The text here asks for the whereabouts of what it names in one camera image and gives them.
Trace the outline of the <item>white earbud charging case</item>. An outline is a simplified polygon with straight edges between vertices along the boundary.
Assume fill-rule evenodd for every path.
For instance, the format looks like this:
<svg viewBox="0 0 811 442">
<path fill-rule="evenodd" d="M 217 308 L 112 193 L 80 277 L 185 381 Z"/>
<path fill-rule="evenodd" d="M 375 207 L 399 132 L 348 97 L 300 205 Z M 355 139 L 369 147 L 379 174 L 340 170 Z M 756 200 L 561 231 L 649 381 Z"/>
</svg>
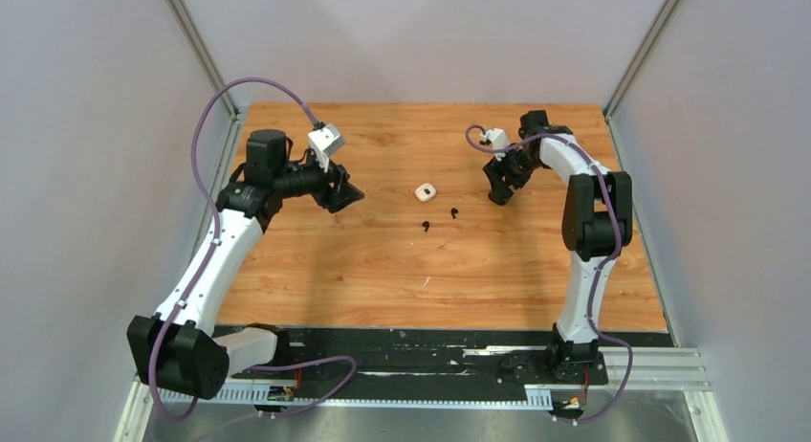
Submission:
<svg viewBox="0 0 811 442">
<path fill-rule="evenodd" d="M 424 183 L 415 189 L 414 195 L 420 202 L 425 203 L 437 195 L 437 189 L 431 183 Z"/>
</svg>

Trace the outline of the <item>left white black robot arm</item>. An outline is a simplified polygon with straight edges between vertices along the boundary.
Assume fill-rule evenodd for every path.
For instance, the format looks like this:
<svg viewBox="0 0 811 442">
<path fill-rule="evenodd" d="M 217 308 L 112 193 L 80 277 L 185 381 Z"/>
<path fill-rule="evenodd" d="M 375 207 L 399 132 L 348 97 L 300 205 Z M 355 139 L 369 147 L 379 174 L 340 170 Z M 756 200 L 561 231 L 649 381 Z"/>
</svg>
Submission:
<svg viewBox="0 0 811 442">
<path fill-rule="evenodd" d="M 221 337 L 213 330 L 238 270 L 284 200 L 309 195 L 336 213 L 363 198 L 345 167 L 331 159 L 343 144 L 339 130 L 323 123 L 309 133 L 303 158 L 294 160 L 293 142 L 283 131 L 251 133 L 245 161 L 214 201 L 204 244 L 155 313 L 128 325 L 143 384 L 208 400 L 227 378 L 255 366 L 271 378 L 291 370 L 294 355 L 281 329 L 254 323 Z"/>
</svg>

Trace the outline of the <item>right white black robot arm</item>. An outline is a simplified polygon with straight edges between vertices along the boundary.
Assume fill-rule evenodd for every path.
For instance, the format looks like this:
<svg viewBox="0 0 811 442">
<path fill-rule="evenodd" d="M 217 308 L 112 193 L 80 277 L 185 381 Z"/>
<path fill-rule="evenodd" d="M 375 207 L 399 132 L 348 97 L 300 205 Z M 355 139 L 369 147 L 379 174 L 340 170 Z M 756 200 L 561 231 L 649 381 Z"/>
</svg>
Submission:
<svg viewBox="0 0 811 442">
<path fill-rule="evenodd" d="M 566 186 L 561 236 L 571 270 L 565 301 L 549 346 L 529 362 L 566 383 L 598 364 L 607 280 L 633 235 L 632 180 L 592 157 L 569 127 L 551 124 L 543 110 L 521 116 L 518 135 L 513 142 L 501 128 L 481 129 L 471 146 L 491 156 L 483 171 L 488 198 L 498 206 L 542 168 L 554 171 Z"/>
</svg>

